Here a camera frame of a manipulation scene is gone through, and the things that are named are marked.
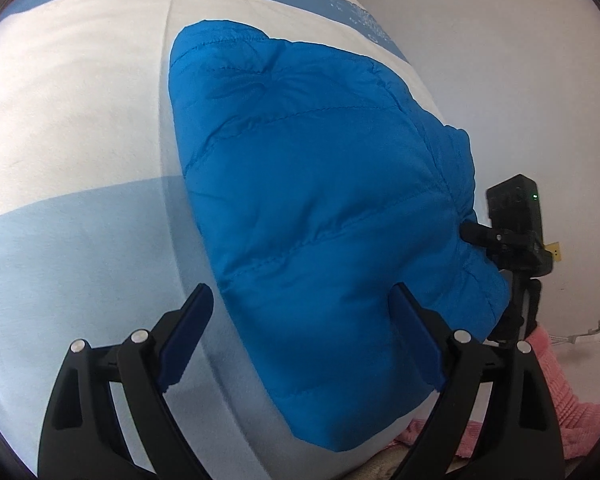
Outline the blue puffer jacket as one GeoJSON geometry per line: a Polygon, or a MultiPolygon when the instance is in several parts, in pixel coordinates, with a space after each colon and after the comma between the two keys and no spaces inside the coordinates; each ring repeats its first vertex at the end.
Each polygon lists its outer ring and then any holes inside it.
{"type": "Polygon", "coordinates": [[[465,131],[367,56],[203,21],[176,36],[182,173],[226,310],[299,439],[344,452],[430,395],[432,354],[389,306],[402,283],[484,338],[508,284],[460,238],[475,219],[465,131]]]}

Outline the blue and white bed sheet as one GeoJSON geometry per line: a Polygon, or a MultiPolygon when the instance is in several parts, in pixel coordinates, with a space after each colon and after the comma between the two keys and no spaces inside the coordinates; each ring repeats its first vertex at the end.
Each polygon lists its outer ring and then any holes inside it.
{"type": "Polygon", "coordinates": [[[0,433],[27,470],[70,344],[120,344],[212,275],[168,95],[184,27],[326,44],[434,100],[356,0],[15,0],[0,18],[0,433]]]}

